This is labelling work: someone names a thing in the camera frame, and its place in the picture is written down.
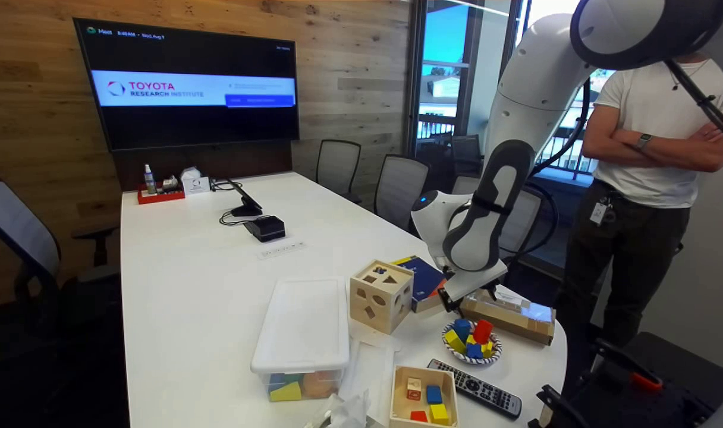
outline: wristwatch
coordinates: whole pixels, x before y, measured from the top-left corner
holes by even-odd
[[[637,148],[644,150],[650,145],[650,139],[651,139],[651,136],[642,132],[639,139],[637,139]]]

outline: wall-mounted screen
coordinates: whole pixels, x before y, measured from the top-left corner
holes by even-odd
[[[110,150],[298,139],[295,42],[73,18]]]

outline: wooden shape sorter box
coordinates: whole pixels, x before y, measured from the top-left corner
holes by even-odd
[[[376,259],[349,280],[349,287],[352,319],[393,332],[408,313],[414,273]]]
[[[399,365],[389,396],[389,428],[457,425],[457,386],[446,370]]]

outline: white t-shirt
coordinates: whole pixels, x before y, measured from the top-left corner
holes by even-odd
[[[723,111],[723,72],[719,65],[714,59],[702,59],[681,67]],[[604,82],[596,105],[620,110],[620,128],[660,138],[686,138],[698,126],[709,124],[709,116],[664,62],[615,72]],[[647,207],[684,208],[692,207],[696,198],[696,174],[684,168],[644,168],[600,162],[594,176],[620,191],[629,201]]]

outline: person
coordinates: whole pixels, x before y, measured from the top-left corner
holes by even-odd
[[[677,65],[723,111],[723,72],[698,54]],[[613,261],[602,338],[629,342],[696,198],[696,174],[723,167],[723,132],[664,62],[613,72],[589,116],[582,154],[596,158],[566,249],[559,315],[568,331],[568,383],[587,370],[596,283]]]

